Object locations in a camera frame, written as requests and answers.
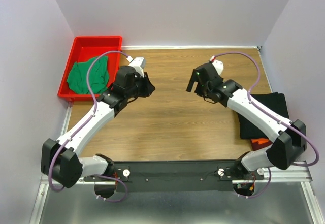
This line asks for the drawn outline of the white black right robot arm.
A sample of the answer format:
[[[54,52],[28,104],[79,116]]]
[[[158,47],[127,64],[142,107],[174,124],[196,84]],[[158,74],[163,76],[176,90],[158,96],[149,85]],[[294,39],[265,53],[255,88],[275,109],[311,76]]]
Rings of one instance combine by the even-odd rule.
[[[224,81],[220,76],[221,62],[208,62],[193,69],[187,91],[196,83],[195,93],[212,103],[221,103],[250,121],[271,141],[271,145],[257,151],[249,151],[225,169],[226,176],[245,179],[259,168],[277,167],[286,170],[305,152],[306,126],[300,121],[290,121],[248,96],[240,84],[232,79]]]

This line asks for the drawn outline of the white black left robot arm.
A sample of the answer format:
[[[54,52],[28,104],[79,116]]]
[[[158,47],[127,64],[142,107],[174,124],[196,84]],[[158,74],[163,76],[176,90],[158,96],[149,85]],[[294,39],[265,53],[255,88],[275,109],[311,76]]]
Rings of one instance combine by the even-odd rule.
[[[66,188],[81,177],[96,175],[106,181],[112,177],[113,162],[103,156],[80,158],[87,143],[109,121],[122,111],[131,98],[148,97],[155,90],[148,74],[140,65],[121,66],[115,81],[98,97],[90,111],[57,140],[43,143],[41,172]]]

